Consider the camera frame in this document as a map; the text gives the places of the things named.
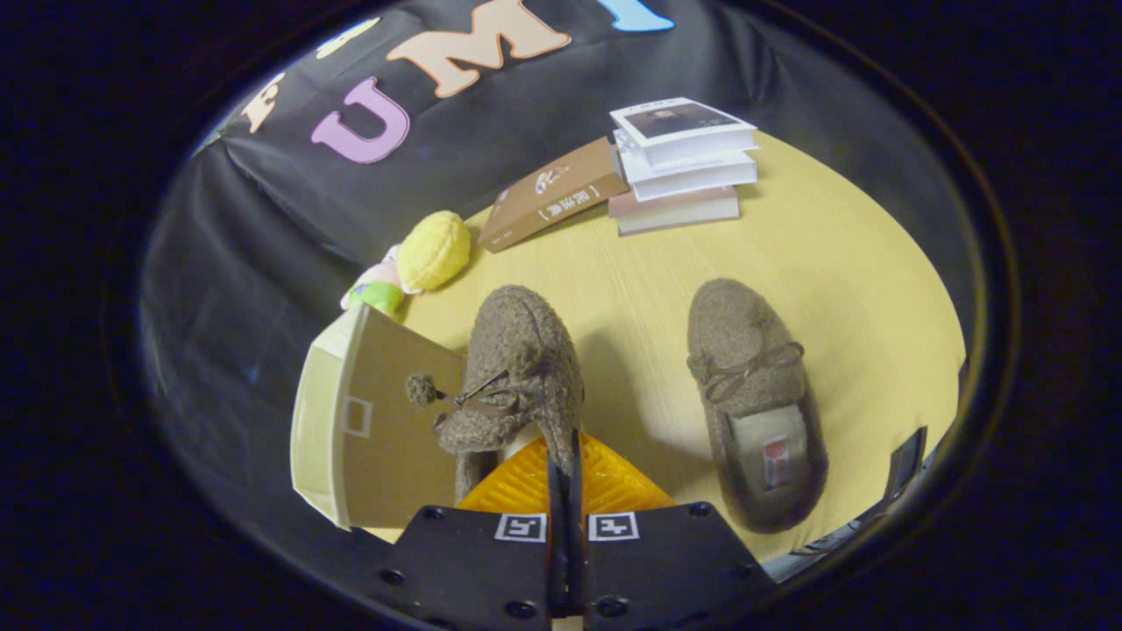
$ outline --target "black fabric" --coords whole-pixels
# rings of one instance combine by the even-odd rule
[[[614,30],[592,1],[526,0],[573,42],[528,60],[504,43],[504,67],[478,68],[481,79],[449,99],[414,64],[385,60],[423,30],[468,30],[475,4],[406,2],[325,60],[313,51],[278,66],[287,74],[267,121],[249,134],[234,113],[173,182],[142,271],[146,369],[173,451],[237,527],[351,593],[373,571],[355,559],[385,545],[334,529],[291,488],[292,402],[309,344],[353,278],[417,220],[485,208],[534,165],[609,134],[608,110],[684,95],[824,162],[911,234],[967,342],[973,331],[967,209],[949,172],[904,115],[827,55],[715,3],[650,0],[677,28],[635,34]],[[315,125],[371,76],[410,115],[404,143],[365,165],[313,145]],[[378,131],[361,117],[346,122]]]

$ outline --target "foam letter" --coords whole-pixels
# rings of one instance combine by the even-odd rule
[[[274,76],[273,81],[266,83],[265,88],[261,88],[261,91],[258,92],[256,97],[254,97],[254,100],[249,101],[249,104],[246,106],[246,109],[241,110],[241,113],[243,113],[246,118],[249,119],[250,134],[257,131],[257,128],[260,127],[263,122],[265,122],[265,119],[269,117],[269,112],[272,112],[274,106],[276,106],[276,103],[273,102],[273,99],[276,99],[277,93],[280,92],[280,88],[277,85],[277,83],[282,79],[284,79],[283,72]]]
[[[398,44],[386,60],[413,62],[436,82],[436,95],[447,99],[479,80],[479,71],[462,70],[452,60],[503,67],[499,37],[511,43],[511,56],[516,60],[536,57],[572,42],[567,34],[545,26],[522,0],[491,0],[471,11],[471,33],[420,33]]]
[[[597,0],[604,8],[616,16],[611,22],[616,30],[669,30],[674,22],[657,16],[640,0]]]
[[[370,30],[370,27],[378,24],[379,21],[381,21],[381,18],[374,18],[373,20],[361,21],[348,28],[347,30],[340,33],[339,35],[332,37],[331,39],[324,42],[323,44],[320,45],[319,48],[315,49],[315,58],[322,60],[323,57],[327,57],[331,53],[334,53],[335,51],[342,48],[344,44],[347,44],[351,39],[355,39],[359,35],[362,35],[367,30]]]
[[[343,99],[343,104],[359,104],[380,118],[386,130],[375,138],[364,138],[339,121],[339,112],[329,113],[312,131],[312,143],[323,143],[351,162],[370,164],[388,156],[410,132],[410,115],[375,88],[376,79],[359,83]]]

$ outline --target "yellow table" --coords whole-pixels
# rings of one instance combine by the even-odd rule
[[[498,254],[476,246],[458,278],[410,299],[403,322],[466,353],[491,290],[514,283],[541,293],[577,346],[581,428],[677,502],[705,500],[727,515],[686,367],[687,318],[705,281],[755,289],[807,349],[830,456],[825,493],[804,522],[779,534],[734,525],[764,563],[872,506],[890,454],[918,428],[928,427],[928,450],[938,442],[956,413],[965,346],[935,268],[891,216],[798,149],[764,134],[758,143],[760,181],[739,188],[739,220],[620,238],[601,204]],[[468,221],[475,236],[488,212]],[[395,540],[399,530],[373,532]]]

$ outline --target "slipper label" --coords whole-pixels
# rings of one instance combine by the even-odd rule
[[[767,491],[791,483],[791,451],[787,437],[780,436],[764,443],[764,484]]]

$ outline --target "yellow ball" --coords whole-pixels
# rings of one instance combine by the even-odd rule
[[[468,264],[471,235],[460,216],[442,210],[425,217],[402,241],[397,275],[406,291],[432,290]]]

